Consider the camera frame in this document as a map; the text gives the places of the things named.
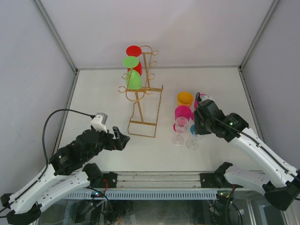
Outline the magenta wine glass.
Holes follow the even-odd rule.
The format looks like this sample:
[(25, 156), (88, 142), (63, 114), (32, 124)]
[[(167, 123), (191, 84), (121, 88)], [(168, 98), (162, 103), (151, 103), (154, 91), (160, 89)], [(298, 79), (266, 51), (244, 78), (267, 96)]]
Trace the magenta wine glass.
[(175, 116), (175, 121), (178, 117), (186, 117), (187, 120), (189, 121), (191, 118), (192, 111), (189, 107), (185, 105), (180, 105), (175, 109), (174, 116)]
[(192, 110), (192, 114), (191, 114), (192, 121), (195, 120), (195, 114), (194, 114), (194, 112), (197, 110), (197, 107), (198, 107), (198, 103), (197, 102), (200, 103), (200, 102), (205, 101), (207, 99), (210, 99), (210, 95), (200, 94), (199, 96), (195, 97), (194, 109)]

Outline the clear wine glass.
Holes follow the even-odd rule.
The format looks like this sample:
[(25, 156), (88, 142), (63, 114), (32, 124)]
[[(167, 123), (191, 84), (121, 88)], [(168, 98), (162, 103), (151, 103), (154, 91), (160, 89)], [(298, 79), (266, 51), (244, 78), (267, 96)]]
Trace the clear wine glass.
[(192, 137), (190, 137), (187, 141), (186, 141), (186, 147), (190, 150), (190, 151), (195, 151), (198, 149), (199, 147), (199, 143), (198, 140), (201, 139), (200, 135), (194, 135)]
[(181, 146), (184, 143), (182, 133), (184, 133), (188, 126), (188, 120), (186, 117), (178, 117), (175, 122), (176, 134), (172, 137), (172, 143), (176, 146)]

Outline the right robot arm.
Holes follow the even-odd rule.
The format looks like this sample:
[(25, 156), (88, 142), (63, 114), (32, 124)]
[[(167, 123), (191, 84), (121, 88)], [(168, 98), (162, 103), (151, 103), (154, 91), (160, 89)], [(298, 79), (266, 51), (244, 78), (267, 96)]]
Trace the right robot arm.
[(242, 150), (262, 173), (244, 170), (224, 162), (215, 171), (221, 187), (239, 185), (262, 194), (276, 209), (285, 211), (300, 193), (300, 172), (265, 144), (238, 114), (227, 116), (218, 108), (199, 107), (194, 111), (197, 135), (215, 134)]

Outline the green plastic wine glass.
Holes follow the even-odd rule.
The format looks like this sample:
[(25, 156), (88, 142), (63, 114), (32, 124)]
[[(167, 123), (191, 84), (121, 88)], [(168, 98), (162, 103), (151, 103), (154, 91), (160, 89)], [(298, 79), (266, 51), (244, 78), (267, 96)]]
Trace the green plastic wine glass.
[(142, 87), (141, 75), (136, 69), (139, 64), (140, 61), (135, 56), (127, 56), (123, 60), (123, 66), (129, 69), (125, 77), (128, 89), (138, 90)]

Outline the orange plastic wine glass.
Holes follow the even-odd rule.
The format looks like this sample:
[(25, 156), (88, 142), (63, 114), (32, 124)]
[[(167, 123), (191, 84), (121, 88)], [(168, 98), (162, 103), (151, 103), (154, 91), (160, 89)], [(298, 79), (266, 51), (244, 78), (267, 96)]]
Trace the orange plastic wine glass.
[(177, 95), (177, 106), (185, 105), (187, 107), (191, 107), (193, 103), (193, 95), (190, 92), (183, 91), (178, 93)]

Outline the cyan plastic wine glass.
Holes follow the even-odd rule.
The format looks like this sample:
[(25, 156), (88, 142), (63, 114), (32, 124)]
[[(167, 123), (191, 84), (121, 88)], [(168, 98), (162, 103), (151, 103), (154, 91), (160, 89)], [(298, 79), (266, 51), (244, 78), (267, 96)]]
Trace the cyan plastic wine glass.
[(194, 124), (190, 127), (190, 133), (192, 136), (195, 135), (195, 125)]

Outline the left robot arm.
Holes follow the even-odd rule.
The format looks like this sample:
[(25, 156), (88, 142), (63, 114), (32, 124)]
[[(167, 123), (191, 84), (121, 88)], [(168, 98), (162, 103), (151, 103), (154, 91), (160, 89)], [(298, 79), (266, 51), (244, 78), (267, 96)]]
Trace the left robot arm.
[(28, 225), (41, 213), (68, 194), (82, 188), (96, 188), (102, 184), (103, 173), (89, 161), (102, 150), (124, 150), (130, 137), (118, 127), (114, 133), (85, 130), (74, 141), (60, 148), (49, 164), (26, 186), (14, 194), (3, 194), (2, 206), (9, 208), (5, 216), (10, 225)]

